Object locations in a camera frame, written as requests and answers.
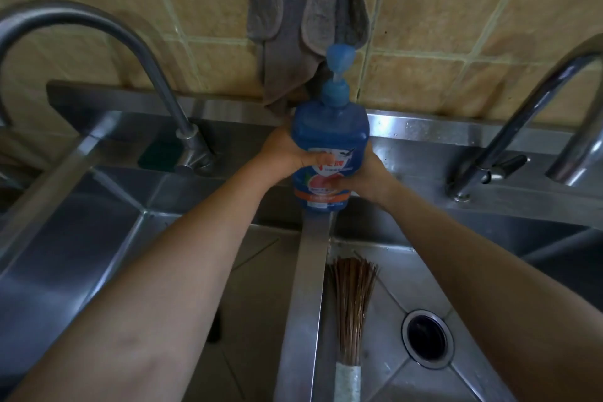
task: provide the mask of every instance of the forearm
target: forearm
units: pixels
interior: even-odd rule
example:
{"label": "forearm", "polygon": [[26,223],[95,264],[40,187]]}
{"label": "forearm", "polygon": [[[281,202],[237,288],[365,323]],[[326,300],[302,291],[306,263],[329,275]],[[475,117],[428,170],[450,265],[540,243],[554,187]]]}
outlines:
{"label": "forearm", "polygon": [[11,401],[179,400],[271,182],[252,161],[178,219],[93,299]]}
{"label": "forearm", "polygon": [[518,398],[601,394],[599,311],[395,180],[388,188],[382,206]]}

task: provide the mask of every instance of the wooden brush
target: wooden brush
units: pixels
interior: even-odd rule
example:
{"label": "wooden brush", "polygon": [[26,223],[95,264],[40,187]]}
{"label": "wooden brush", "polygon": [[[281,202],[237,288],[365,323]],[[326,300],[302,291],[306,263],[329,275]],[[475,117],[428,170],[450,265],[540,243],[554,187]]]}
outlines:
{"label": "wooden brush", "polygon": [[362,328],[378,267],[363,258],[337,258],[329,269],[337,299],[339,342],[334,402],[359,402]]}

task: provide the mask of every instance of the stainless steel sink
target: stainless steel sink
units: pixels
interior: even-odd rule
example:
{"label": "stainless steel sink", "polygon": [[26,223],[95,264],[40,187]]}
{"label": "stainless steel sink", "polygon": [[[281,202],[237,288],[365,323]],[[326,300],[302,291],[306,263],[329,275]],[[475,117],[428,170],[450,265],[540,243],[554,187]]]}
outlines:
{"label": "stainless steel sink", "polygon": [[[259,104],[180,97],[217,154],[210,173],[181,176],[139,165],[174,132],[154,94],[65,83],[48,93],[82,136],[3,217],[5,392],[111,276],[216,190],[279,123]],[[577,188],[542,175],[570,131],[527,129],[511,149],[531,162],[458,203],[445,194],[448,176],[492,139],[496,124],[379,111],[370,121],[375,151],[401,181],[603,309],[601,169]],[[512,400],[391,216],[358,197],[337,216],[304,215],[290,188],[283,181],[260,204],[221,300],[222,338],[204,348],[186,400],[332,400],[334,299],[324,268],[337,255],[381,267],[363,339],[363,401]],[[450,331],[454,353],[440,369],[421,366],[403,343],[403,321],[416,310]]]}

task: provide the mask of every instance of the drain strainer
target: drain strainer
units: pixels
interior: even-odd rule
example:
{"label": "drain strainer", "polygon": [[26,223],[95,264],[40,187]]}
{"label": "drain strainer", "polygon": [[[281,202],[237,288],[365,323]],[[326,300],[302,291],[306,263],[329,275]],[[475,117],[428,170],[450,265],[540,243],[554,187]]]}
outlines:
{"label": "drain strainer", "polygon": [[446,367],[454,355],[450,329],[427,310],[415,310],[402,322],[402,341],[411,357],[428,369]]}

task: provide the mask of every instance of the gooseneck faucet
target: gooseneck faucet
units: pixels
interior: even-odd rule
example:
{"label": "gooseneck faucet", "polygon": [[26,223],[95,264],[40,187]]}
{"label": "gooseneck faucet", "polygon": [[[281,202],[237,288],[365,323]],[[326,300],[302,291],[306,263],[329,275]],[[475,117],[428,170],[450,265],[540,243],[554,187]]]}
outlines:
{"label": "gooseneck faucet", "polygon": [[[211,165],[214,155],[199,128],[186,117],[151,49],[136,32],[109,13],[67,0],[33,0],[9,6],[0,12],[0,64],[11,46],[21,37],[41,27],[56,24],[78,24],[98,29],[127,46],[140,61],[176,122],[176,135],[185,147],[178,169],[190,171]],[[11,122],[6,108],[0,103],[0,125],[11,126]]]}
{"label": "gooseneck faucet", "polygon": [[[448,195],[454,200],[468,200],[475,185],[507,177],[524,165],[528,160],[525,156],[500,163],[501,155],[517,133],[546,107],[555,94],[595,59],[603,62],[603,34],[595,35],[574,48],[547,73],[492,142],[448,185]],[[582,125],[545,175],[553,181],[574,186],[584,172],[602,157],[603,77]]]}

